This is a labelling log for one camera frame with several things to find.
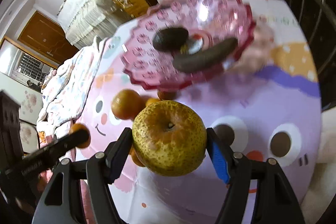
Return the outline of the barred window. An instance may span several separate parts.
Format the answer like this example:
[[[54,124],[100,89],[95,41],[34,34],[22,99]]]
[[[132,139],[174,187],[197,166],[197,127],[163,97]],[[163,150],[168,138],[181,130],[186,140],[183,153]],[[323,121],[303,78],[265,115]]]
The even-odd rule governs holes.
[[[54,68],[36,59],[13,45],[7,39],[1,41],[1,73],[13,80],[27,85],[30,81],[42,85]]]

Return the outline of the cartoon printed bed sheet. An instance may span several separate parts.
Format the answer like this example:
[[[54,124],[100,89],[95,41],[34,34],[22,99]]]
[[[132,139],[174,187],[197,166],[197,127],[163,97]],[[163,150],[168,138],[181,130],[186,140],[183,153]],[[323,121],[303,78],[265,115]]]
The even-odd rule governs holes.
[[[284,0],[244,0],[260,23],[273,29],[268,64],[256,74],[227,73],[183,89],[178,101],[192,108],[206,127],[228,128],[232,149],[249,159],[275,158],[299,201],[308,190],[321,136],[321,94],[305,36]],[[76,160],[104,151],[131,121],[116,119],[113,97],[133,89],[146,97],[154,90],[131,84],[122,71],[123,44],[137,25],[132,20],[105,43],[104,55],[79,122],[91,132],[88,148]],[[127,223],[214,223],[227,186],[206,156],[197,170],[182,177],[163,177],[128,158],[110,187],[120,217]]]

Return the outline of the floral quilt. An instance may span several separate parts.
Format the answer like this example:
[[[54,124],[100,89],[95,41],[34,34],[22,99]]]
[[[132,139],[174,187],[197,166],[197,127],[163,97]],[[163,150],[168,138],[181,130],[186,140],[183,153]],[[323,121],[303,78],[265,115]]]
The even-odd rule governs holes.
[[[37,120],[37,132],[45,143],[67,135],[82,114],[106,41],[96,36],[91,46],[64,61],[46,82],[42,90],[43,107]]]

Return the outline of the large orange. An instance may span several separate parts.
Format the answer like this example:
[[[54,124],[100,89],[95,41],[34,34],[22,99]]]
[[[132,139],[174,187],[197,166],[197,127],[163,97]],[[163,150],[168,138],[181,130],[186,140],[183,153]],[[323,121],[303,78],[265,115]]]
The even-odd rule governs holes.
[[[131,89],[123,89],[116,94],[111,103],[114,116],[118,119],[134,119],[144,108],[142,97]]]

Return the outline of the dark avocado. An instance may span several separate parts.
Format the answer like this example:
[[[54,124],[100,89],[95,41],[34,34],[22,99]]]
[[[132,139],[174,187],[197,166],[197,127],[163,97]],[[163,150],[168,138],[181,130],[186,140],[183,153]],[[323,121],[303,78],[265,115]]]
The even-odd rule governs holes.
[[[157,31],[152,39],[154,49],[161,52],[177,51],[189,38],[189,32],[182,27],[169,27]]]

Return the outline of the pink plastic fruit tray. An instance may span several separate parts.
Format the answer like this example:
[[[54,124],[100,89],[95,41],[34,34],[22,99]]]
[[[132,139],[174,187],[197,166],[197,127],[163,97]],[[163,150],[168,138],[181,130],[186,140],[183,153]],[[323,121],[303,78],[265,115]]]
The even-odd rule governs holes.
[[[238,61],[252,43],[256,24],[243,0],[166,0],[151,7],[131,29],[123,46],[123,71],[146,90],[179,90],[221,74]],[[177,51],[154,49],[155,33],[169,27],[188,30],[187,42]],[[224,61],[203,71],[183,73],[173,67],[175,55],[192,55],[236,38],[238,47]]]

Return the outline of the white cloth covered furniture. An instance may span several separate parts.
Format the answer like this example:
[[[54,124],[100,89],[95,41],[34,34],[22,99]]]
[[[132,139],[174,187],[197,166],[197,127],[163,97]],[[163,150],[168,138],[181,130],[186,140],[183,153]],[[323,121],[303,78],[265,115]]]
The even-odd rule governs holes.
[[[90,46],[93,38],[111,37],[131,17],[112,0],[64,0],[58,23],[67,41],[77,49]]]

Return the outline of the dark green cucumber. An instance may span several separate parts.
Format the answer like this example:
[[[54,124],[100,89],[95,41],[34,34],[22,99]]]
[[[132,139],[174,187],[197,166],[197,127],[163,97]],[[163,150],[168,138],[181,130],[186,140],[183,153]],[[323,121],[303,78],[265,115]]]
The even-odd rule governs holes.
[[[224,61],[237,47],[236,38],[227,38],[213,47],[192,55],[175,55],[172,64],[177,71],[183,73],[203,71]]]

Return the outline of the brown wooden door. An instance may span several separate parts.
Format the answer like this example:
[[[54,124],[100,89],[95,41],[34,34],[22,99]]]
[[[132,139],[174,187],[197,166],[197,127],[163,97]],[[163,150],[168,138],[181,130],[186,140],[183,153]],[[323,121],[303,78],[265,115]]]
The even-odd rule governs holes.
[[[79,51],[66,39],[63,29],[39,11],[31,16],[18,40],[57,64]]]

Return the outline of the yellow speckled pear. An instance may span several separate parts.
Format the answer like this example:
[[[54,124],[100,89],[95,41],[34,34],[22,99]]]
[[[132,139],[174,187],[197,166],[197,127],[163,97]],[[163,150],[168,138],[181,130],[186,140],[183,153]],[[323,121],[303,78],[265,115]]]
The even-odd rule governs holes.
[[[139,161],[161,176],[184,176],[202,163],[207,132],[200,116],[176,101],[145,107],[132,125],[133,147]]]

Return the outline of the small mandarin orange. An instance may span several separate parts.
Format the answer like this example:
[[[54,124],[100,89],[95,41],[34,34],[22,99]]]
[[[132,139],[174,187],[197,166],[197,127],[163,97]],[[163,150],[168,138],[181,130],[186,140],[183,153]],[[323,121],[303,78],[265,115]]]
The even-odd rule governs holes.
[[[129,155],[131,156],[131,159],[135,163],[135,165],[140,166],[140,167],[145,167],[145,165],[142,164],[142,162],[139,160],[138,156],[136,155],[136,152],[133,146],[131,146]]]
[[[146,101],[146,103],[145,103],[145,105],[146,106],[149,106],[149,105],[151,105],[151,104],[153,104],[153,103],[157,103],[157,102],[160,102],[161,100],[159,99],[159,98],[149,98],[147,101]]]
[[[81,123],[73,124],[70,127],[70,148],[87,148],[91,143],[91,134],[89,129]]]
[[[157,96],[160,100],[174,100],[177,98],[177,92],[158,91]]]

